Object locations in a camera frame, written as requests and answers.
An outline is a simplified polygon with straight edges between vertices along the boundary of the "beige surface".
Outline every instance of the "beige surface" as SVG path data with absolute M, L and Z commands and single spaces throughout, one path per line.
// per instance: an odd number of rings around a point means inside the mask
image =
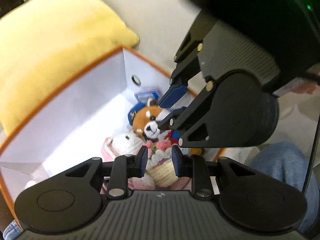
M 320 92 L 316 95 L 288 93 L 279 98 L 280 119 L 267 143 L 290 141 L 309 156 L 320 111 Z M 315 165 L 320 163 L 317 155 Z
M 187 0 L 104 0 L 140 37 L 138 52 L 172 72 L 173 57 L 199 13 Z M 189 85 L 200 91 L 201 75 Z

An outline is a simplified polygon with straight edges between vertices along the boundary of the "crocheted toy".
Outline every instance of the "crocheted toy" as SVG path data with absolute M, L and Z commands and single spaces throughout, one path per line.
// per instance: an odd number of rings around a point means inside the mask
M 171 160 L 171 141 L 160 140 L 154 143 L 149 140 L 145 145 L 148 147 L 146 174 L 153 178 L 155 185 L 170 190 L 183 189 L 190 179 L 176 176 Z
M 125 154 L 137 155 L 144 141 L 138 137 L 134 132 L 130 131 L 122 133 L 116 137 L 108 137 L 102 146 L 102 156 L 105 162 L 112 162 L 118 156 Z M 128 185 L 131 189 L 155 189 L 153 179 L 145 173 L 142 178 L 128 179 Z
M 145 142 L 133 131 L 108 137 L 102 146 L 104 161 L 113 161 L 116 157 L 136 155 Z M 148 141 L 148 162 L 143 178 L 130 178 L 128 185 L 131 189 L 154 190 L 156 186 L 168 187 L 171 190 L 183 189 L 189 178 L 178 178 L 175 175 L 171 161 L 171 142 L 161 140 L 156 143 Z

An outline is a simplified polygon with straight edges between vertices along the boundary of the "yellow pillow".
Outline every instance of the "yellow pillow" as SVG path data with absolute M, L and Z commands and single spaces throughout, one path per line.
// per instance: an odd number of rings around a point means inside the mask
M 0 122 L 9 135 L 55 88 L 137 35 L 101 0 L 31 0 L 0 19 Z

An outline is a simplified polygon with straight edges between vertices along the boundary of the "blue jeans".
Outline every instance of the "blue jeans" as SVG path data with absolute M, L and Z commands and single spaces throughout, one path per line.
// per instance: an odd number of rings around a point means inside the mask
M 302 191 L 308 162 L 309 160 L 293 143 L 280 142 L 264 148 L 254 157 L 249 166 Z M 319 186 L 313 172 L 307 188 L 306 200 L 307 213 L 298 228 L 301 233 L 315 222 L 319 209 Z
M 3 231 L 2 236 L 4 240 L 13 240 L 16 237 L 18 237 L 18 235 L 20 235 L 21 233 L 21 228 L 19 227 L 17 222 L 13 220 Z

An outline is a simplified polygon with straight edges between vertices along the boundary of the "textured grip surface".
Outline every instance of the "textured grip surface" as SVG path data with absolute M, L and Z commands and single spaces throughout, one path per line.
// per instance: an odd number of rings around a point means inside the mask
M 198 53 L 203 77 L 216 80 L 231 70 L 243 69 L 265 85 L 280 73 L 271 54 L 222 21 L 206 35 L 203 45 Z
M 221 217 L 212 202 L 197 201 L 191 197 L 189 191 L 136 190 L 128 199 L 111 201 L 97 220 L 77 231 L 55 236 L 25 231 L 18 239 L 269 240 L 273 237 L 253 235 L 233 227 Z M 292 231 L 275 236 L 274 239 L 304 238 Z

